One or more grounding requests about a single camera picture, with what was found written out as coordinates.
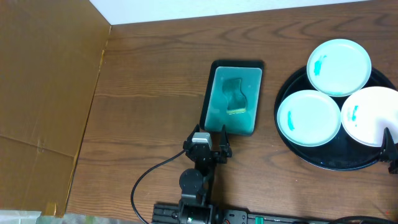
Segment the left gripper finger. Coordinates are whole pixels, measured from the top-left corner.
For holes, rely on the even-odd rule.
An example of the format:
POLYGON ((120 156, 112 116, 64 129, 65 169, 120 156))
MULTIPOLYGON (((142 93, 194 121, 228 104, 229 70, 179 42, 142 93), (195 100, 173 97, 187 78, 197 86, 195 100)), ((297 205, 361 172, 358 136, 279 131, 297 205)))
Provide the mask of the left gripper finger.
POLYGON ((199 133, 200 132, 200 125, 197 124, 193 131, 190 133, 190 135, 188 136, 188 138, 186 139, 186 142, 192 142, 193 136, 195 135, 195 133, 199 133))
POLYGON ((229 151, 229 141, 228 141, 228 133, 226 132, 226 126, 223 125, 221 129, 221 137, 219 147, 222 151, 229 151))

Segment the green and yellow sponge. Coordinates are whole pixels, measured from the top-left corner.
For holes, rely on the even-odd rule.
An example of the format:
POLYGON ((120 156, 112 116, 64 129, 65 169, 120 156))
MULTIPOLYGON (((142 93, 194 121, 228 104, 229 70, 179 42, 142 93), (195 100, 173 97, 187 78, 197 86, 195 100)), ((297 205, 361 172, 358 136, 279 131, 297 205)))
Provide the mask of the green and yellow sponge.
POLYGON ((247 100, 241 90, 242 79, 235 78, 223 83, 222 92, 227 100, 228 114, 243 113, 246 111, 247 100))

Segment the mint plate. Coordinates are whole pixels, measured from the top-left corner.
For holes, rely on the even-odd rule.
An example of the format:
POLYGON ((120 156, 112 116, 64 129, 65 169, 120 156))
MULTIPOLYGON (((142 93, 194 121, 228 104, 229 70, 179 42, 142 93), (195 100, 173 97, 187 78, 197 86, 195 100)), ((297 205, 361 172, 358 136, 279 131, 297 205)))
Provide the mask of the mint plate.
POLYGON ((277 127, 294 144, 317 147, 331 141, 341 126, 340 109, 328 95, 297 91, 277 108, 277 127))
POLYGON ((332 97, 344 97, 360 90, 371 76, 368 52, 348 39, 320 44, 307 61, 307 77, 312 86, 332 97))

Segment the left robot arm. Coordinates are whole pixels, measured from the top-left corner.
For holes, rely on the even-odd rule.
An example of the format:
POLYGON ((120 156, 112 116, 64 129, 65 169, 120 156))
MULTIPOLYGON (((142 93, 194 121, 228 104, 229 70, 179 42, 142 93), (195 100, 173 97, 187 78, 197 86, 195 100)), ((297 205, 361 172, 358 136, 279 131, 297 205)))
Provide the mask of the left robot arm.
POLYGON ((195 126, 183 143, 185 155, 195 165, 185 170, 179 179, 182 193, 177 218, 181 224, 223 223, 223 212, 210 202, 216 166, 227 163, 227 159, 232 157, 225 127, 222 127, 220 134, 218 151, 212 150, 210 133, 201 132, 199 126, 195 126))

